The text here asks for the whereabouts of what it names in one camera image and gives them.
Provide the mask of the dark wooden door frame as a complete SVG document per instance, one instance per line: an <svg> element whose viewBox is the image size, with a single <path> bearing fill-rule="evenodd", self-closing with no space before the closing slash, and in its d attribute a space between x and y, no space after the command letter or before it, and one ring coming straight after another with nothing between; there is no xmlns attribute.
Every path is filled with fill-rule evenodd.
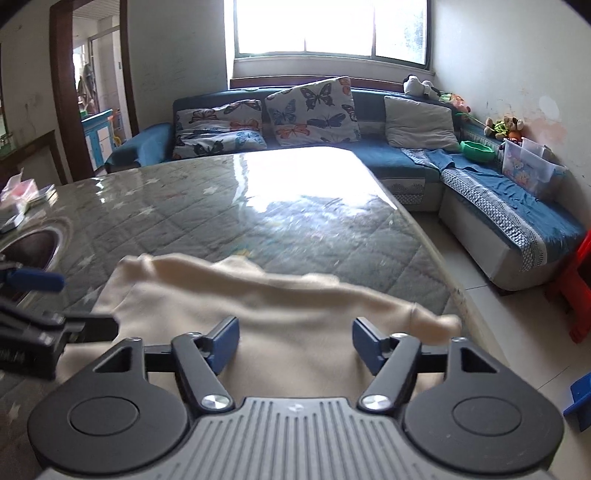
<svg viewBox="0 0 591 480"><path fill-rule="evenodd" d="M73 50L73 12L86 4L88 4L88 1L63 0L52 5L49 10L49 58L53 97L61 142L71 176L71 179L65 180L65 183L85 180L94 175L78 113L73 85L74 65L71 59ZM119 14L122 75L126 106L131 133L137 135L139 125L131 78L128 44L129 14L126 0L119 2Z"/></svg>

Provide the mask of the brown plush toys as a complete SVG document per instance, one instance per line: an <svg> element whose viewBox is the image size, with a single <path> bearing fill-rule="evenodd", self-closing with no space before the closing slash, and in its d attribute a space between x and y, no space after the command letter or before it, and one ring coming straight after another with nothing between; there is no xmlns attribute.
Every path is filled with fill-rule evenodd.
<svg viewBox="0 0 591 480"><path fill-rule="evenodd" d="M523 140L523 129L524 122L513 116L505 116L498 121L488 117L484 123L484 135L486 137L498 141L508 140L516 144L520 144Z"/></svg>

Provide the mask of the blue plastic stool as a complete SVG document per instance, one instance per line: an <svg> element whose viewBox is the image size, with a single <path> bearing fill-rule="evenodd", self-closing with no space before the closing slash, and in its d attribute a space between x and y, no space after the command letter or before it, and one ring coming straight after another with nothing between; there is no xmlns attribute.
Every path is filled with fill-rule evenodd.
<svg viewBox="0 0 591 480"><path fill-rule="evenodd" d="M591 426L591 373L587 373L570 386L572 404L564 411L563 416L575 416L580 432Z"/></svg>

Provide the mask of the black induction cooktop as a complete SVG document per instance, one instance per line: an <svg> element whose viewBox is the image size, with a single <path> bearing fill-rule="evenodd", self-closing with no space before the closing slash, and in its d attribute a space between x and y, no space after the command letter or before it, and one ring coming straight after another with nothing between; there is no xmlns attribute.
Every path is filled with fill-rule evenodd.
<svg viewBox="0 0 591 480"><path fill-rule="evenodd" d="M18 267L50 271L55 268L68 235L55 226L35 227L1 238L1 276Z"/></svg>

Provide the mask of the blue corner sofa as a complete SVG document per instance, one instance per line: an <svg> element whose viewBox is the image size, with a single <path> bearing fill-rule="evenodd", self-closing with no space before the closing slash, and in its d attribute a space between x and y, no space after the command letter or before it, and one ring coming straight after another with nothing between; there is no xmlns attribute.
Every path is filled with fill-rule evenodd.
<svg viewBox="0 0 591 480"><path fill-rule="evenodd" d="M409 211L436 212L498 288L541 285L583 242L583 226L495 168L461 155L413 153L388 145L381 91L353 91L362 139L349 151Z"/></svg>

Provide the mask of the pink tissue pack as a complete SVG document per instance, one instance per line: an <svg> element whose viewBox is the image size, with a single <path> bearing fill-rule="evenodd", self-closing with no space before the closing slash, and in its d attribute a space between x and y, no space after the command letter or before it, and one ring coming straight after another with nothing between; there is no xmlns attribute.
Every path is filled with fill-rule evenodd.
<svg viewBox="0 0 591 480"><path fill-rule="evenodd" d="M24 171L9 178L1 192L1 212L14 216L23 213L28 203L38 195L34 179L24 180Z"/></svg>

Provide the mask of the window with frame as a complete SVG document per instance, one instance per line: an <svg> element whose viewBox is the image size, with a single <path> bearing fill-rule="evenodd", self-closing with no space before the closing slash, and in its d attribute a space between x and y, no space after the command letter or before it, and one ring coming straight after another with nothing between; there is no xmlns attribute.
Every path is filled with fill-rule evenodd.
<svg viewBox="0 0 591 480"><path fill-rule="evenodd" d="M239 58L328 56L430 66L429 1L231 1Z"/></svg>

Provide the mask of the butterfly pillow lying flat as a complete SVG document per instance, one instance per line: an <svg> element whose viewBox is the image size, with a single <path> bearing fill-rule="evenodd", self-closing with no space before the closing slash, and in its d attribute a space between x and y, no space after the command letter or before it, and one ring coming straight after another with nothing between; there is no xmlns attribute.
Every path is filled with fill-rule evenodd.
<svg viewBox="0 0 591 480"><path fill-rule="evenodd" d="M172 159L266 150L263 104L246 99L218 107L179 110Z"/></svg>

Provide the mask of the clear plastic storage box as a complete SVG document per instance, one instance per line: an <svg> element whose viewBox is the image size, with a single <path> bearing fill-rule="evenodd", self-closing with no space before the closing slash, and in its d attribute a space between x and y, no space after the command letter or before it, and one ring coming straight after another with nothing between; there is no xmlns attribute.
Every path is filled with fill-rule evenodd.
<svg viewBox="0 0 591 480"><path fill-rule="evenodd" d="M550 161L546 146L527 138L521 145L505 140L503 146L502 173L539 200L552 200L568 169Z"/></svg>

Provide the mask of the green plastic bowl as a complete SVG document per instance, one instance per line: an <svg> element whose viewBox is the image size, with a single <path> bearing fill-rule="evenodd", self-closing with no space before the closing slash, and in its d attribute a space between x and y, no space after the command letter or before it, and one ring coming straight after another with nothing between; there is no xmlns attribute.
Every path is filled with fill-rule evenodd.
<svg viewBox="0 0 591 480"><path fill-rule="evenodd" d="M496 159L495 150L485 144L463 140L460 142L462 154L470 161L479 164L491 163Z"/></svg>

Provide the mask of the white plush toy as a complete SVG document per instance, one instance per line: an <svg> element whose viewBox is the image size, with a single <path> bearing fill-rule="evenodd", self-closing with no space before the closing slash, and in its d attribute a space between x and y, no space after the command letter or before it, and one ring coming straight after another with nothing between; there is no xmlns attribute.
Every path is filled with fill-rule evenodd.
<svg viewBox="0 0 591 480"><path fill-rule="evenodd" d="M430 80L420 80L416 75L409 75L403 82L404 93L417 98L439 100L441 91Z"/></svg>

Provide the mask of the plain grey cushion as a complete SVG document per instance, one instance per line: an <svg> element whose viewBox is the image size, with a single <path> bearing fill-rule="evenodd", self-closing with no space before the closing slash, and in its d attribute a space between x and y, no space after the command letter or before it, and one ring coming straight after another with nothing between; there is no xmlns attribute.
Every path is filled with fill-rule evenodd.
<svg viewBox="0 0 591 480"><path fill-rule="evenodd" d="M384 97L388 143L401 149L460 151L452 110L402 97Z"/></svg>

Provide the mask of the butterfly pillow standing upright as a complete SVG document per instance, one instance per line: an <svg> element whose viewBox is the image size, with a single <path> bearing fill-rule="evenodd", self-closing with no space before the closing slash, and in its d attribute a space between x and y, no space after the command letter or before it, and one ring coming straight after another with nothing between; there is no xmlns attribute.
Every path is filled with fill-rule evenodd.
<svg viewBox="0 0 591 480"><path fill-rule="evenodd" d="M362 139L348 76L283 89L267 96L264 104L281 147Z"/></svg>

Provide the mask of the cream beige garment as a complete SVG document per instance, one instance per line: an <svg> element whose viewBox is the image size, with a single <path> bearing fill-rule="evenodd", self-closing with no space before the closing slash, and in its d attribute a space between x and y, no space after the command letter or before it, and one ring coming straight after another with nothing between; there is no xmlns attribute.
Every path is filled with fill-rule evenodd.
<svg viewBox="0 0 591 480"><path fill-rule="evenodd" d="M119 323L119 336L166 344L238 318L240 340L221 382L245 397L346 397L355 402L372 376L352 341L367 318L386 334L427 345L460 335L455 315L348 284L328 274L272 274L240 256L211 263L183 254L121 259L92 308Z"/></svg>

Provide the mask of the red plastic stool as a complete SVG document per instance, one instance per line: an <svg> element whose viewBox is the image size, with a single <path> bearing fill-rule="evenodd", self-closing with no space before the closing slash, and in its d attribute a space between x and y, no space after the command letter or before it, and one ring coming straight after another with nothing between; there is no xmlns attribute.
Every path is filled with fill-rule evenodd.
<svg viewBox="0 0 591 480"><path fill-rule="evenodd" d="M590 232L561 265L545 290L551 301L564 302L572 312L569 335L581 343L590 333Z"/></svg>

